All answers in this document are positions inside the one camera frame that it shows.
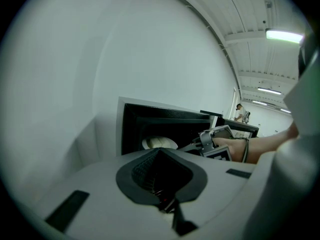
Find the ceiling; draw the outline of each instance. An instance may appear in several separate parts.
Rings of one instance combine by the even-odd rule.
[[[242,100],[286,108],[284,96],[298,81],[299,44],[266,39],[265,29],[298,34],[306,20],[290,0],[186,0],[208,22],[230,58]],[[282,92],[281,95],[257,90]]]

